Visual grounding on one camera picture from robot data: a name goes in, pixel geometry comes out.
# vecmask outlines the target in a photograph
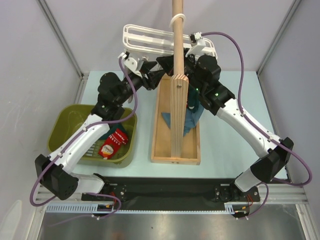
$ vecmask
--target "white tabletop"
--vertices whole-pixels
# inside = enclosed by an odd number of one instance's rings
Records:
[[[101,76],[108,71],[91,71],[86,83],[81,104],[97,103],[98,86]],[[120,79],[121,71],[114,71]],[[239,71],[223,71],[220,82],[236,96],[240,81]],[[151,162],[152,137],[156,111],[157,91],[147,91],[143,87],[137,92],[138,122],[133,147],[132,162],[123,168],[115,164],[108,167],[78,164],[74,170],[78,174],[98,173],[110,177],[170,177],[170,178],[235,178],[248,169],[257,155],[250,145],[227,123],[204,111],[200,118],[200,165],[163,164]],[[272,130],[267,106],[254,71],[244,74],[242,104],[267,129]],[[124,104],[133,109],[134,101]],[[286,170],[282,169],[278,178],[286,179]]]

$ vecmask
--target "plastic tub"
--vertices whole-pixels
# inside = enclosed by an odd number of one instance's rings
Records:
[[[53,152],[67,141],[72,134],[81,127],[93,107],[93,105],[73,104],[63,109],[55,121],[48,140],[48,149]],[[124,113],[121,118],[128,116],[131,112],[132,110],[130,108],[124,108]],[[105,140],[97,140],[81,158],[80,163],[89,165],[112,163],[113,165],[119,165],[117,167],[120,168],[129,165],[133,159],[137,120],[137,115],[134,114],[131,118],[121,123],[128,133],[129,141],[126,145],[122,145],[112,158],[105,160],[98,154]]]

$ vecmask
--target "wooden pole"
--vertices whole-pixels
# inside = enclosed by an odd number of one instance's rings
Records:
[[[172,0],[172,16],[183,13],[183,0]],[[170,82],[171,157],[180,158],[186,117],[189,80],[185,76],[183,19],[173,22],[174,69]]]

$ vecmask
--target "red sock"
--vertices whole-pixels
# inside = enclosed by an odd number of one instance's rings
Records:
[[[117,153],[122,144],[127,144],[128,137],[119,128],[115,130],[100,148],[99,155],[104,159],[110,159]]]

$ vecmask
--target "wooden block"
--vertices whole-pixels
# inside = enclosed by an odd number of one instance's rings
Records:
[[[171,157],[180,158],[186,117],[189,80],[184,74],[170,79]]]
[[[171,157],[171,131],[161,116],[161,113],[170,113],[170,83],[170,78],[165,75],[157,89],[151,161],[153,163],[199,165],[201,162],[199,123],[183,137],[181,157]]]

